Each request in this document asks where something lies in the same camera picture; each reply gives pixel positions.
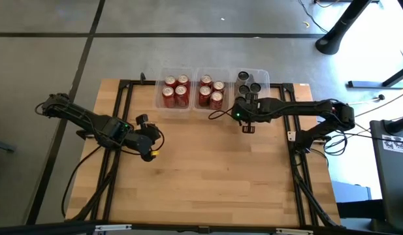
red soda can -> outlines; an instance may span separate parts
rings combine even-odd
[[[225,83],[217,81],[213,83],[213,92],[220,91],[222,94],[225,93]]]
[[[167,108],[174,108],[175,106],[175,96],[174,96],[174,88],[165,87],[162,90],[163,103]]]
[[[219,110],[223,105],[223,94],[220,91],[215,91],[210,99],[210,109]]]
[[[189,93],[185,86],[179,85],[175,88],[175,99],[178,106],[187,106],[189,103]]]
[[[199,105],[208,106],[208,104],[210,103],[211,94],[211,88],[209,88],[208,86],[202,86],[199,91]]]
[[[165,78],[165,85],[175,89],[178,85],[178,81],[173,76],[167,76]]]
[[[178,85],[183,85],[189,90],[189,78],[187,75],[180,75],[178,77]]]
[[[204,75],[201,77],[200,79],[200,86],[208,86],[208,87],[212,87],[213,84],[213,79],[212,77],[210,77],[210,75]]]

wooden table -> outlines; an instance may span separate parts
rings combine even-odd
[[[95,113],[112,114],[118,84],[119,80],[113,79],[101,82]],[[255,124],[255,134],[243,134],[236,123],[163,119],[153,107],[154,91],[154,86],[134,86],[127,121],[135,124],[136,116],[148,114],[150,121],[165,134],[165,144],[158,158],[150,163],[139,156],[121,154],[110,221],[298,226],[282,118]],[[277,89],[271,89],[271,94],[279,97]],[[295,94],[298,101],[312,100],[308,84],[295,84]],[[315,117],[300,117],[300,123],[303,129],[317,124]],[[96,147],[94,140],[86,140],[82,157]],[[320,146],[314,148],[323,151]],[[103,152],[100,149],[80,167],[67,219],[75,216],[94,193]],[[314,195],[331,218],[340,223],[326,160],[315,153],[307,156]],[[98,219],[102,218],[104,203],[105,194],[100,201]],[[310,224],[304,195],[303,204]]]

gray floor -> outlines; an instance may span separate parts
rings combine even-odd
[[[347,7],[339,3],[322,9],[303,1],[326,29]],[[97,5],[97,0],[0,0],[0,32],[87,33]],[[315,39],[94,39],[75,102],[92,109],[101,79],[137,79],[140,72],[158,79],[162,67],[265,69],[273,82],[309,83],[316,100],[369,99],[379,91],[348,90],[345,82],[382,81],[403,67],[390,13],[371,4],[333,56],[320,54]],[[303,21],[311,23],[297,0],[113,0],[106,2],[97,32],[322,33]],[[69,91],[85,40],[0,38],[0,140],[18,148],[12,155],[0,151],[0,226],[25,221],[57,124],[33,108],[49,93]],[[389,98],[397,92],[384,94]],[[358,106],[357,113],[369,107]],[[360,121],[394,115],[387,109]],[[83,145],[75,130],[68,124],[39,223],[63,220],[61,196]],[[360,149],[362,143],[356,139],[344,156],[329,157],[330,175],[379,192],[370,142],[366,149]],[[354,149],[360,149],[359,155]],[[360,176],[360,170],[369,173]]]

